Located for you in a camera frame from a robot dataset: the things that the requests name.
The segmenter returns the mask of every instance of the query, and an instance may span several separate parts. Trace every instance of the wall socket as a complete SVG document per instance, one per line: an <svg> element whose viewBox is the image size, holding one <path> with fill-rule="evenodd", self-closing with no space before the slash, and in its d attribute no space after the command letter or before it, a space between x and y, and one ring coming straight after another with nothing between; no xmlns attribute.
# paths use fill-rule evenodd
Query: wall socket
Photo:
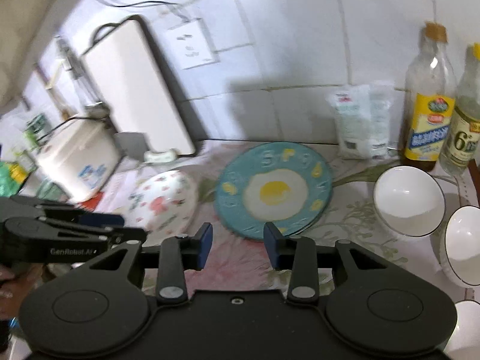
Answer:
<svg viewBox="0 0 480 360"><path fill-rule="evenodd" d="M182 69L216 62L200 20L168 30L165 35L170 49Z"/></svg>

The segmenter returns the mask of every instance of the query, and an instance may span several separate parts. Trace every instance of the plate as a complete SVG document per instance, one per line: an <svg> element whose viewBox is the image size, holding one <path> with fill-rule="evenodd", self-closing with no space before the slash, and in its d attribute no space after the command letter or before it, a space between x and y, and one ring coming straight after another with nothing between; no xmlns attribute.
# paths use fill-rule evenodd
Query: plate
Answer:
<svg viewBox="0 0 480 360"><path fill-rule="evenodd" d="M130 195L125 225L148 232L144 246L159 245L187 228L197 206L197 190L192 178L179 170L153 176Z"/></svg>
<svg viewBox="0 0 480 360"><path fill-rule="evenodd" d="M299 143L272 142L225 168L215 209L226 227L243 237L263 239L265 222L288 236L314 221L331 194L330 168L320 154Z"/></svg>

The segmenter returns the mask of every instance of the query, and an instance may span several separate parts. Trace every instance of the white appliance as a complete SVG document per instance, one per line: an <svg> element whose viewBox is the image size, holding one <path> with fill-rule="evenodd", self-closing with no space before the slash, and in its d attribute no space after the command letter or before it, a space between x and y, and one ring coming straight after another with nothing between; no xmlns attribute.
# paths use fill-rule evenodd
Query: white appliance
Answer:
<svg viewBox="0 0 480 360"><path fill-rule="evenodd" d="M195 152L138 21L121 23L82 61L109 105L118 132L144 133L153 152Z"/></svg>
<svg viewBox="0 0 480 360"><path fill-rule="evenodd" d="M40 151L37 162L77 203L98 192L120 158L104 123L78 119L58 129Z"/></svg>

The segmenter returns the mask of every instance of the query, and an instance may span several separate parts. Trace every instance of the white container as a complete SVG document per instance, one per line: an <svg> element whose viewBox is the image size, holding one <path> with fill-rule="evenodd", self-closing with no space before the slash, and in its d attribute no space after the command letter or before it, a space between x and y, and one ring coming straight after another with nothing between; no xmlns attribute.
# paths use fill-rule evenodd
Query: white container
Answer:
<svg viewBox="0 0 480 360"><path fill-rule="evenodd" d="M445 353L452 360L480 359L480 304L463 300L455 304L457 325L448 340Z"/></svg>
<svg viewBox="0 0 480 360"><path fill-rule="evenodd" d="M373 202L382 227L408 237L433 233L445 214L445 197L438 183L411 166L385 171L375 184Z"/></svg>
<svg viewBox="0 0 480 360"><path fill-rule="evenodd" d="M448 221L440 244L440 263L460 287L480 286L480 209L460 207Z"/></svg>
<svg viewBox="0 0 480 360"><path fill-rule="evenodd" d="M120 158L102 122L78 119L56 132L42 148L37 162L72 201L84 202L98 192Z"/></svg>

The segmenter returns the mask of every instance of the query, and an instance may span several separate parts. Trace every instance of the bowl rim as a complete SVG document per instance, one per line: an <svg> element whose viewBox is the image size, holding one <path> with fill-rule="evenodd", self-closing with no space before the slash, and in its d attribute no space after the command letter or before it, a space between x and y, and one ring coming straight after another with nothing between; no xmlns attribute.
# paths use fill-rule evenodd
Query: bowl rim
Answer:
<svg viewBox="0 0 480 360"><path fill-rule="evenodd" d="M467 207L474 207L476 208L477 210L480 210L480 208L474 206L474 205L471 205L471 204L468 204L466 206L461 206L461 207L458 207L453 213L452 215L450 216L450 218L448 219L448 223L447 223L447 226L445 228L445 231L443 232L443 243L445 244L445 254L447 256L447 261L448 261L448 265L450 266L450 268L452 269L452 272L454 273L454 275L458 278L458 280L460 280L462 283L465 283L467 284L468 286L471 286L471 287L477 287L477 286L480 286L480 282L478 284L472 284L472 283L469 283L469 282L466 282L464 279L462 279L458 273L456 272L456 270L453 268L453 265L452 263L450 262L450 257L448 256L448 249L447 249L447 232L448 232L448 225L450 224L450 221L452 220L453 216L457 213L457 211L463 209L463 208L467 208Z"/></svg>
<svg viewBox="0 0 480 360"><path fill-rule="evenodd" d="M460 303L466 303L466 302L476 303L478 306L480 306L480 302L478 302L478 301L475 300L475 299L463 299L463 300L459 300L458 302L455 302L455 306L457 306L457 305L460 304Z"/></svg>
<svg viewBox="0 0 480 360"><path fill-rule="evenodd" d="M382 216L382 214L380 213L380 211L377 209L377 204L376 204L376 191L377 191L377 186L378 186L378 183L379 181L381 180L381 178L384 176L385 173L387 172L390 172L391 170L393 169L399 169L399 168L409 168L409 169L414 169L415 172L421 172L423 174L426 174L427 176L429 176L436 184L438 190L440 191L440 194L442 195L443 197L443 214L442 214L442 217L440 218L440 222L438 223L438 225L433 229L431 230L430 232L428 233L425 233L425 234L422 234L422 235L409 235L409 234L405 234L405 233L402 233L401 231L397 230L397 229L394 229L392 226L390 226L390 224L385 220L385 218ZM443 193L442 191L442 188L440 187L440 184L438 183L437 180L435 180L435 178L430 174L430 173L427 173L427 172L424 172L423 170L421 169L418 169L418 168L415 168L414 166L408 166L408 165L399 165L399 166L393 166L392 168L390 169L387 169L386 171L384 171L377 179L376 183L375 183L375 186L373 187L373 208L375 209L375 212L376 214L378 215L378 218L382 221L383 224L385 224L389 229L393 230L395 233L398 233L398 234L401 234L405 237L412 237L412 238L421 238L421 237L426 237L426 236L429 236L431 235L432 233L434 233L436 230L438 230L438 228L441 226L442 224L442 221L443 221L443 217L445 216L445 212L446 212L446 199L445 199L445 193Z"/></svg>

